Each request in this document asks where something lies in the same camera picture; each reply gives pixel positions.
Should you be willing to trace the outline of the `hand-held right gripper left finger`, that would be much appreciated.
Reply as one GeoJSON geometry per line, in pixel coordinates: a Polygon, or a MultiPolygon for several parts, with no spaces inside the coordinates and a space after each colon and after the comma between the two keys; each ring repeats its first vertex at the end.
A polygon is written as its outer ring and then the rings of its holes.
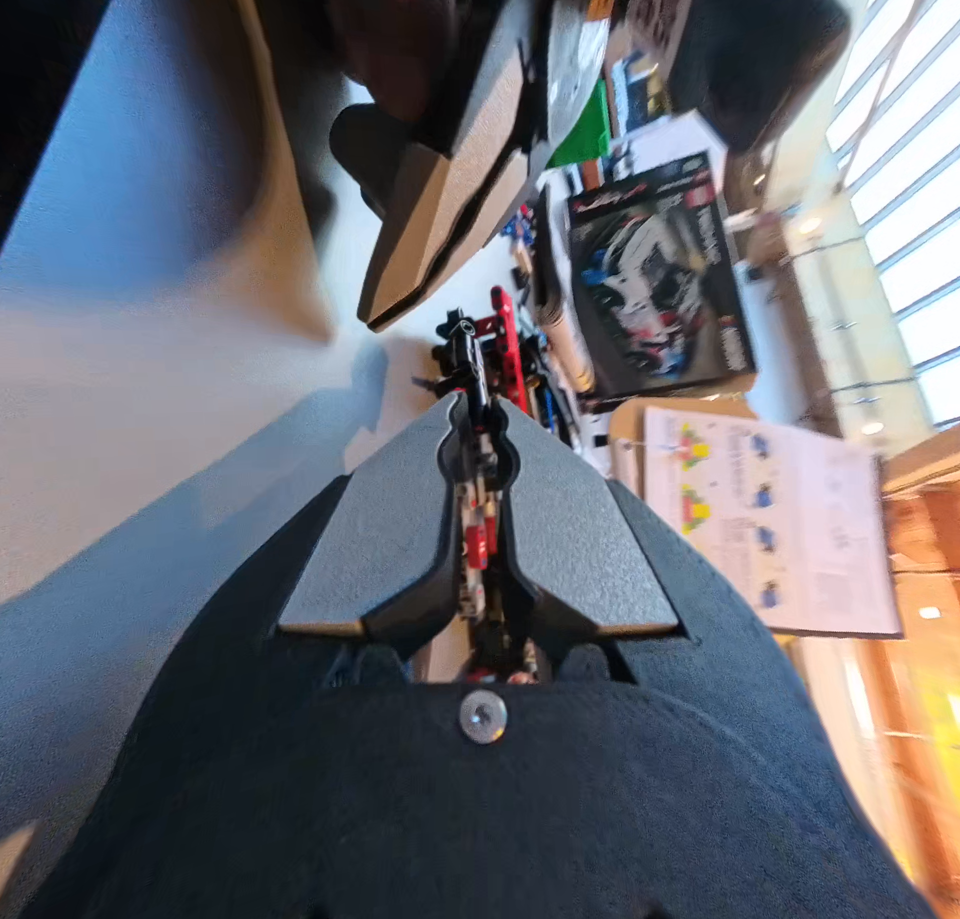
{"type": "Polygon", "coordinates": [[[451,393],[367,457],[284,606],[286,632],[428,642],[455,611],[457,460],[464,395],[451,393]]]}

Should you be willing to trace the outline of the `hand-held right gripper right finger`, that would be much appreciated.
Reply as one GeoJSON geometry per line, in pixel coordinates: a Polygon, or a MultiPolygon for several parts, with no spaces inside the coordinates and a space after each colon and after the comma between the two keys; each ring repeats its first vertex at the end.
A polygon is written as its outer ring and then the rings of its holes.
{"type": "Polygon", "coordinates": [[[553,673],[628,673],[622,644],[680,622],[610,483],[510,400],[496,402],[500,589],[510,637],[553,673]]]}

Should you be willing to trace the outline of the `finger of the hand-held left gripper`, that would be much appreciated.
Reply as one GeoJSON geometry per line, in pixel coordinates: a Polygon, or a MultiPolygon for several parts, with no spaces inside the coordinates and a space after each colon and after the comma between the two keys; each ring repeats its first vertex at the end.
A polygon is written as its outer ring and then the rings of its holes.
{"type": "Polygon", "coordinates": [[[515,205],[530,173],[528,153],[511,144],[524,85],[516,47],[451,155],[406,145],[357,308],[368,328],[388,328],[429,298],[515,205]]]}
{"type": "Polygon", "coordinates": [[[448,155],[405,145],[392,168],[366,172],[380,231],[366,268],[366,326],[381,332],[430,298],[532,197],[521,147],[448,155]]]}

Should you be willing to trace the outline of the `toy brick car assembly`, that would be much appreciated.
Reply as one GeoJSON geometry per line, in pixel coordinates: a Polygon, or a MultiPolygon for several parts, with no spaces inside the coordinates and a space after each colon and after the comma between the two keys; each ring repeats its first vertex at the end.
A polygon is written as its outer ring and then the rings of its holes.
{"type": "Polygon", "coordinates": [[[502,588],[499,534],[506,454],[495,447],[493,414],[507,400],[560,442],[580,451],[570,403],[547,362],[546,336],[518,316],[510,294],[495,286],[490,313],[450,310],[437,326],[431,355],[439,377],[420,385],[437,398],[466,398],[472,437],[455,487],[462,533],[458,611],[415,669],[427,682],[538,684],[549,679],[546,654],[529,637],[522,601],[502,588]]]}

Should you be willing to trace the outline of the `grey desk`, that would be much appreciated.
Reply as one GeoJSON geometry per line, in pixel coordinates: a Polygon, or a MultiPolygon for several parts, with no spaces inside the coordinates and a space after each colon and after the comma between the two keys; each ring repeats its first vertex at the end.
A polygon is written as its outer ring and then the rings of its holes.
{"type": "Polygon", "coordinates": [[[424,411],[492,239],[388,332],[305,0],[111,0],[2,246],[2,916],[74,840],[216,591],[424,411]]]}

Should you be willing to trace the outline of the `person's left hand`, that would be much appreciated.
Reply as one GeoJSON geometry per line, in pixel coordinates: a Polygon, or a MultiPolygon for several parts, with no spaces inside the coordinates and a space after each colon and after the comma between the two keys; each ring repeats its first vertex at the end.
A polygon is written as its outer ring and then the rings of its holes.
{"type": "Polygon", "coordinates": [[[346,74],[388,116],[417,122],[457,48],[457,0],[324,3],[346,74]]]}

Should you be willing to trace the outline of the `green storage bin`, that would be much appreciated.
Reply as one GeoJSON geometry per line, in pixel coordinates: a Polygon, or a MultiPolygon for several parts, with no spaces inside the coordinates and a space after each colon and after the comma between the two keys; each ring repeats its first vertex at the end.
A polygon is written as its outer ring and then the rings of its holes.
{"type": "Polygon", "coordinates": [[[601,77],[573,129],[557,147],[546,168],[580,166],[601,159],[608,153],[612,137],[607,87],[601,77]]]}

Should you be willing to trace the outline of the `black toy set box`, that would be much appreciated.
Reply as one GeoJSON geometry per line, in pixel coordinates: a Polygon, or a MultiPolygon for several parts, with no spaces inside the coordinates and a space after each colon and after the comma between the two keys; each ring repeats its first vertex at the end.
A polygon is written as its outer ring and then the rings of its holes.
{"type": "Polygon", "coordinates": [[[566,201],[572,303],[594,397],[748,392],[758,368],[710,156],[566,201]]]}

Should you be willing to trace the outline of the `brick building instruction sheet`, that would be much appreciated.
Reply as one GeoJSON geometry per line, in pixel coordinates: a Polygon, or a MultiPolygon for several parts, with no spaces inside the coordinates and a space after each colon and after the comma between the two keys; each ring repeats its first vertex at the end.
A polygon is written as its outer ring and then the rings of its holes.
{"type": "Polygon", "coordinates": [[[771,631],[903,637],[865,446],[713,411],[641,421],[644,501],[771,631]]]}

